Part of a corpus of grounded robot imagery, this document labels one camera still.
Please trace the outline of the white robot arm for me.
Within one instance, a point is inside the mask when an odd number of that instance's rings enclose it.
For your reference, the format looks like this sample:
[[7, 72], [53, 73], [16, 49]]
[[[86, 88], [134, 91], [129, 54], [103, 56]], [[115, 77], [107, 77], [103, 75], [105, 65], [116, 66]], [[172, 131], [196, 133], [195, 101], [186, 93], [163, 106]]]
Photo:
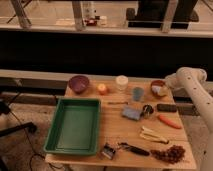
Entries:
[[166, 76], [165, 82], [171, 89], [184, 88], [202, 116], [209, 130], [209, 138], [200, 171], [213, 171], [213, 97], [203, 87], [206, 79], [207, 73], [204, 69], [181, 67]]

